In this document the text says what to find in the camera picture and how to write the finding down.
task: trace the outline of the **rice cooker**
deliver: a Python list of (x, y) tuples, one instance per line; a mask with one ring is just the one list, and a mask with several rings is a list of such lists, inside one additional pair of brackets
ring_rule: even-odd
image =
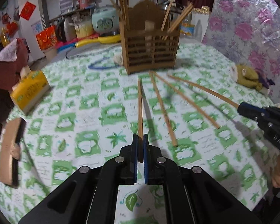
[(119, 31), (119, 17), (111, 6), (98, 8), (92, 14), (93, 29), (99, 34)]

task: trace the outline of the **silver kettle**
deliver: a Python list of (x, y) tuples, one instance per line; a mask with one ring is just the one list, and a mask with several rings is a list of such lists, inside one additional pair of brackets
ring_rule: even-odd
[(61, 42), (71, 41), (77, 38), (75, 26), (71, 17), (63, 19), (56, 27), (56, 37)]

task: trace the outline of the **silver screw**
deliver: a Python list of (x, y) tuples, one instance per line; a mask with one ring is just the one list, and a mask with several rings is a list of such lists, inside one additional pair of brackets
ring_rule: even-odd
[(194, 173), (201, 173), (202, 172), (202, 169), (201, 169), (201, 167), (193, 167), (193, 169), (192, 169), (192, 171), (194, 172)]
[(166, 158), (164, 158), (163, 156), (160, 156), (160, 157), (157, 158), (157, 162), (158, 163), (164, 163), (164, 162), (166, 162)]
[(125, 158), (123, 156), (118, 156), (117, 158), (115, 158), (115, 161), (120, 163), (123, 162), (125, 160)]
[(80, 167), (79, 168), (79, 172), (80, 173), (87, 173), (89, 171), (89, 168), (86, 166)]

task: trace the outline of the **wooden basket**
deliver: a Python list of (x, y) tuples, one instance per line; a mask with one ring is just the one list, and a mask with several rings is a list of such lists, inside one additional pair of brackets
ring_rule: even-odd
[[(177, 28), (172, 33), (168, 33), (169, 22), (167, 21), (166, 30), (162, 31), (160, 27), (164, 19), (164, 12), (159, 8), (154, 11), (155, 4), (150, 4), (150, 1), (140, 3), (139, 5), (145, 9), (150, 6), (151, 14), (141, 12), (142, 7), (138, 8), (139, 6), (135, 5), (128, 11), (130, 30), (127, 30), (125, 23), (120, 21), (123, 64), (128, 75), (137, 71), (173, 68), (178, 49), (180, 30)], [(146, 31), (144, 29), (145, 20), (155, 22), (157, 29)], [(162, 40), (165, 35), (168, 35), (167, 40)]]

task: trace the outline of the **floral curtain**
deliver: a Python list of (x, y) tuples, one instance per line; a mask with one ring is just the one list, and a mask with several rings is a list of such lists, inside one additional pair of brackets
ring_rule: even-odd
[(280, 8), (274, 0), (215, 0), (202, 41), (236, 64), (260, 69), (280, 102)]

